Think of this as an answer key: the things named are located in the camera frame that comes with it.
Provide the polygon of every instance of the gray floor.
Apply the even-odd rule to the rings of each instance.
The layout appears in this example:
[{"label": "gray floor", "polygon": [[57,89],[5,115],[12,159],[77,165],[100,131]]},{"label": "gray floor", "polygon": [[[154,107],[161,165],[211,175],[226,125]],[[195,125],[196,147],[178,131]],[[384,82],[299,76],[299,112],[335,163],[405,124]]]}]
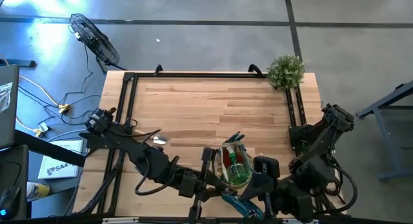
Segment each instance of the gray floor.
[{"label": "gray floor", "polygon": [[[413,18],[410,4],[411,0],[292,0],[297,21],[316,22],[408,23]],[[67,17],[73,12],[99,19],[288,21],[284,0],[6,0],[0,8],[0,15]],[[7,58],[36,60],[35,70],[23,69],[21,74],[41,83],[56,99],[79,90],[88,74],[83,45],[66,26],[0,23],[0,53]],[[119,52],[119,64],[136,70],[153,70],[162,64],[165,70],[245,71],[251,63],[264,69],[278,55],[294,53],[289,27],[98,27]],[[412,36],[413,29],[298,29],[306,70],[316,73],[323,102],[338,103],[351,113],[413,78]],[[86,94],[74,95],[71,101],[101,92],[105,77],[90,52],[89,56],[89,68],[95,73],[86,83]],[[42,96],[25,81],[21,86]],[[73,115],[95,108],[98,102],[85,101],[75,107]],[[17,113],[28,126],[47,117],[42,107],[24,96],[19,96]],[[80,127],[53,128],[50,136]],[[359,187],[358,201],[349,214],[411,222],[413,178],[377,180],[377,174],[391,166],[372,116],[357,120],[354,131],[345,134],[336,148],[339,162]],[[61,214],[71,192],[36,201],[33,216]],[[345,184],[345,197],[349,199],[351,194]],[[50,213],[45,206],[60,208]]]}]

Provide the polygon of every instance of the wooden table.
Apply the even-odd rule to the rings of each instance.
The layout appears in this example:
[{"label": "wooden table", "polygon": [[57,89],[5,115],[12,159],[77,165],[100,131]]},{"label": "wooden table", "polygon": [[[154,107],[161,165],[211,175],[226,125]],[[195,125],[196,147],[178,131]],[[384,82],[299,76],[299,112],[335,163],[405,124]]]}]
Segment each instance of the wooden table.
[{"label": "wooden table", "polygon": [[[99,108],[117,106],[123,74],[108,72]],[[314,124],[323,113],[313,73],[305,74],[301,94],[307,122]],[[126,105],[123,110],[124,121]],[[287,165],[295,156],[289,143],[290,120],[285,93],[274,90],[266,79],[139,78],[132,118],[137,120],[137,127],[142,131],[162,129],[162,135],[169,140],[163,146],[165,153],[170,159],[178,155],[178,163],[186,167],[199,168],[203,147],[220,147],[237,131],[246,135],[243,141],[251,156],[263,154],[279,161],[281,177],[288,175]],[[100,187],[107,154],[108,150],[97,150],[86,159],[74,212],[81,210]],[[116,216],[188,216],[193,199],[178,196],[173,188],[151,196],[135,195],[135,186],[141,178],[126,156]],[[160,184],[146,180],[141,190],[158,186]],[[111,194],[112,187],[108,189],[106,209]],[[262,202],[254,201],[264,209]],[[221,198],[204,203],[202,216],[241,217]]]}]

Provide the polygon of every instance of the wire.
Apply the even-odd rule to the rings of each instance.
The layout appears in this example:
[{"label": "wire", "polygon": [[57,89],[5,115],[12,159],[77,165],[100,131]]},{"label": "wire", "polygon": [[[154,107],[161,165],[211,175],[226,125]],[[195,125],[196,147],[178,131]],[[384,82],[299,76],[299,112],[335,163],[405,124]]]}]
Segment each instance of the wire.
[{"label": "wire", "polygon": [[109,131],[112,132],[112,133],[114,133],[114,134],[116,134],[117,136],[121,136],[121,137],[143,137],[143,136],[149,136],[149,137],[151,137],[151,136],[153,136],[154,134],[156,134],[156,133],[158,133],[159,131],[161,131],[161,129],[155,130],[155,131],[153,131],[153,132],[149,132],[149,133],[146,133],[146,134],[122,134],[122,133],[116,132],[116,131],[111,130],[111,129],[109,129]]},{"label": "wire", "polygon": [[48,142],[50,142],[50,141],[53,141],[53,140],[57,139],[58,137],[65,136],[65,135],[67,135],[67,134],[76,133],[76,132],[82,132],[82,131],[86,131],[86,130],[85,130],[85,129],[81,129],[81,130],[72,130],[72,131],[69,131],[69,132],[65,132],[65,133],[62,133],[62,134],[56,135],[56,136],[52,137],[51,139],[49,139],[49,140],[47,140],[47,141],[48,141]]},{"label": "wire", "polygon": [[63,213],[64,216],[65,216],[65,215],[67,214],[67,212],[69,211],[69,208],[70,208],[70,206],[72,206],[72,203],[73,203],[73,201],[74,201],[74,199],[75,199],[75,196],[76,196],[76,194],[77,194],[77,190],[79,189],[79,183],[80,183],[80,178],[81,178],[81,176],[82,176],[82,173],[83,173],[83,172],[81,172],[81,173],[79,174],[79,178],[77,179],[76,188],[75,188],[75,190],[74,190],[74,192],[73,192],[72,198],[70,198],[69,205],[67,205],[67,208],[66,208],[65,212]]},{"label": "wire", "polygon": [[62,102],[65,102],[65,101],[66,101],[66,98],[68,97],[69,94],[84,94],[84,93],[85,93],[85,91],[83,91],[83,86],[85,85],[86,80],[87,80],[90,76],[92,76],[92,74],[93,74],[93,72],[91,72],[91,71],[89,70],[89,55],[88,55],[88,51],[87,51],[87,49],[86,49],[86,45],[85,45],[85,53],[86,53],[86,69],[88,70],[89,75],[87,75],[87,76],[84,78],[83,83],[82,83],[82,86],[80,87],[80,91],[79,91],[79,92],[67,92],[67,93],[63,96],[62,100],[59,101],[59,104],[62,104]]},{"label": "wire", "polygon": [[135,121],[135,125],[130,125],[129,127],[125,127],[123,132],[131,132],[133,128],[137,127],[137,121],[135,119],[131,119],[131,121]]},{"label": "wire", "polygon": [[22,127],[24,127],[25,129],[27,129],[27,130],[30,130],[30,131],[33,131],[34,132],[34,129],[32,129],[32,128],[28,128],[27,126],[25,126],[22,122],[20,122],[20,120],[19,120],[19,118],[17,118],[17,116],[15,117],[15,120],[17,121],[17,123],[19,123]]},{"label": "wire", "polygon": [[20,163],[16,163],[16,162],[11,162],[11,161],[0,161],[0,163],[11,163],[11,164],[14,164],[14,165],[19,166],[19,172],[17,173],[17,176],[16,176],[15,179],[14,179],[14,183],[13,183],[13,186],[14,186],[14,185],[17,183],[17,180],[19,179],[19,176],[20,176],[21,164],[20,164]]},{"label": "wire", "polygon": [[49,120],[49,119],[52,119],[53,117],[54,117],[54,116],[49,116],[48,118],[39,121],[37,124],[40,125],[41,123],[44,123],[45,121],[47,121],[47,120]]},{"label": "wire", "polygon": [[56,117],[58,117],[64,124],[66,124],[66,125],[84,125],[85,124],[85,122],[82,122],[82,123],[68,123],[68,122],[66,122],[64,119],[63,119],[63,114],[56,114],[55,112],[53,112],[53,111],[51,111],[48,107],[49,107],[50,105],[45,105],[43,108],[44,108],[44,110],[46,111],[49,111],[49,112],[51,112],[51,113],[53,113],[54,115],[56,115]]},{"label": "wire", "polygon": [[94,112],[93,110],[87,110],[86,112],[84,112],[83,114],[81,114],[80,116],[77,116],[77,117],[69,117],[69,116],[67,116],[68,118],[70,118],[70,119],[79,119],[79,118],[81,118],[81,117],[84,117],[87,113],[89,113],[89,112]]},{"label": "wire", "polygon": [[335,169],[338,170],[340,173],[342,173],[342,174],[350,181],[350,183],[351,183],[351,185],[352,185],[352,187],[353,187],[353,196],[352,196],[350,202],[348,202],[348,204],[346,204],[346,205],[343,206],[343,207],[340,207],[340,208],[338,208],[338,209],[333,209],[333,210],[323,210],[323,211],[316,212],[315,214],[330,214],[330,213],[336,213],[336,212],[343,212],[343,211],[345,211],[345,210],[348,210],[350,207],[352,207],[352,206],[354,205],[354,203],[356,202],[357,197],[358,197],[357,185],[356,185],[356,182],[353,180],[353,178],[352,178],[347,172],[345,172],[343,169],[341,169],[341,168],[338,167],[337,165],[333,164],[332,162],[327,161],[327,163],[328,163],[331,167],[335,168]]},{"label": "wire", "polygon": [[100,96],[100,95],[90,95],[90,96],[86,96],[86,97],[84,97],[84,98],[82,98],[82,99],[80,99],[80,100],[78,100],[78,101],[75,101],[75,102],[69,104],[69,106],[74,105],[74,104],[76,104],[76,103],[78,103],[78,102],[81,102],[81,101],[83,101],[83,100],[85,100],[85,99],[88,99],[88,98],[90,98],[90,97],[101,97],[101,96]]},{"label": "wire", "polygon": [[[146,141],[148,141],[148,139],[150,139],[154,134],[158,133],[159,131],[161,131],[161,130],[159,129],[159,130],[155,130],[155,131],[149,133],[149,135],[147,135],[147,137],[142,141],[142,143],[141,143],[141,155],[144,155],[143,154],[143,146],[146,143]],[[163,190],[164,188],[169,186],[169,184],[171,184],[171,182],[174,180],[175,174],[176,174],[176,173],[173,173],[172,177],[164,185],[161,185],[160,187],[157,187],[157,188],[149,190],[149,191],[140,192],[139,188],[142,186],[143,182],[147,179],[147,177],[149,175],[149,172],[150,172],[150,163],[149,163],[149,159],[146,156],[145,156],[145,161],[146,161],[146,165],[147,165],[148,168],[147,168],[146,172],[144,173],[143,178],[136,185],[136,188],[135,188],[135,194],[139,195],[139,196],[147,196],[147,195],[151,195],[151,194],[154,194],[156,192],[159,192],[159,191]]]},{"label": "wire", "polygon": [[37,88],[40,88],[40,90],[42,90],[42,92],[46,94],[46,96],[49,98],[49,100],[51,100],[51,102],[53,102],[53,104],[59,106],[59,104],[56,103],[56,101],[54,101],[54,100],[50,97],[50,95],[46,92],[46,90],[44,90],[40,85],[38,85],[37,83],[33,82],[32,80],[30,80],[30,79],[28,79],[28,78],[26,78],[26,77],[24,77],[24,76],[19,76],[19,77],[22,78],[22,79],[25,79],[25,80],[27,80],[27,81],[29,81],[29,82],[31,82],[31,83],[34,84]]},{"label": "wire", "polygon": [[[330,160],[331,163],[335,164],[337,167],[341,168],[338,161],[335,159],[335,157],[333,155],[330,156]],[[330,190],[327,188],[327,186],[323,189],[323,192],[325,192],[325,194],[330,195],[330,196],[337,196],[340,201],[342,202],[342,204],[346,204],[346,202],[344,201],[344,199],[340,196],[340,192],[341,192],[341,187],[343,186],[343,173],[341,173],[340,171],[338,171],[339,174],[339,179],[335,179],[334,180],[334,185],[335,185],[335,189],[334,190]]]},{"label": "wire", "polygon": [[0,57],[3,58],[3,60],[5,61],[5,63],[6,63],[7,66],[10,65],[10,63],[8,63],[7,59],[6,59],[2,54],[0,54]]},{"label": "wire", "polygon": [[[52,105],[52,104],[47,103],[46,101],[44,101],[44,100],[40,99],[39,97],[37,97],[37,96],[36,96],[36,95],[34,95],[33,93],[31,93],[31,92],[27,91],[25,88],[21,87],[20,85],[19,85],[19,88],[20,88],[20,89],[22,89],[23,91],[25,91],[26,93],[30,94],[31,96],[35,97],[36,99],[40,100],[40,101],[41,101],[41,102],[43,102],[44,104],[49,105],[49,106],[54,107],[54,108],[59,108],[57,105]],[[25,95],[25,96],[29,97],[30,99],[32,99],[32,100],[34,100],[34,101],[36,101],[34,98],[30,97],[29,95],[24,94],[21,90],[20,90],[20,92],[21,92],[23,95]]]}]

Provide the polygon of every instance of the spoon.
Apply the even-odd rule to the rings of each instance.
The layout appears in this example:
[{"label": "spoon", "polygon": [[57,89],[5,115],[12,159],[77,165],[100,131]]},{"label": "spoon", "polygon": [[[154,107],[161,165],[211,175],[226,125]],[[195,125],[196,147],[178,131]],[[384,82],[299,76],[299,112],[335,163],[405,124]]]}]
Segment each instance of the spoon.
[{"label": "spoon", "polygon": [[[135,129],[135,132],[138,134],[146,134],[143,131]],[[160,134],[155,134],[154,136],[150,137],[155,144],[165,145],[168,143],[168,140]]]}]

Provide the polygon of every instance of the black fan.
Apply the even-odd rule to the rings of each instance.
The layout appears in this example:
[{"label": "black fan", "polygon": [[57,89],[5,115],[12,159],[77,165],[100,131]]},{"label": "black fan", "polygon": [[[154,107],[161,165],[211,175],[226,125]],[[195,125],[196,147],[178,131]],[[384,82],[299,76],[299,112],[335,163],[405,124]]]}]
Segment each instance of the black fan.
[{"label": "black fan", "polygon": [[103,70],[99,59],[108,66],[126,70],[117,65],[117,62],[119,62],[119,54],[117,54],[114,46],[109,42],[108,37],[89,19],[83,14],[72,14],[69,21],[77,40],[84,43],[89,50],[96,55],[96,61],[99,63],[99,66],[104,73],[106,72]]}]

